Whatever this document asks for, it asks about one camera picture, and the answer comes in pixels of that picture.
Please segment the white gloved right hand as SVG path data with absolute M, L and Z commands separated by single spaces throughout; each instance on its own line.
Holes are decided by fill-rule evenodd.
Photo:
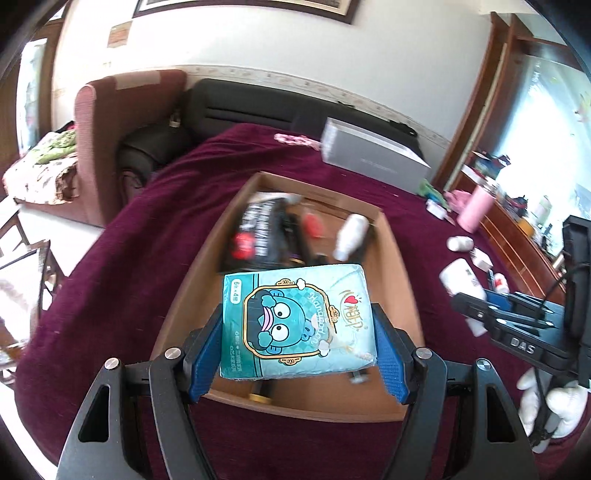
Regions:
M 518 414 L 528 436 L 532 435 L 535 420 L 543 405 L 537 379 L 542 380 L 548 377 L 546 372 L 530 368 L 517 382 L 517 388 L 523 392 Z M 576 381 L 547 391 L 545 405 L 559 419 L 552 430 L 552 439 L 565 438 L 575 430 L 583 417 L 589 393 L 589 389 L 581 387 Z

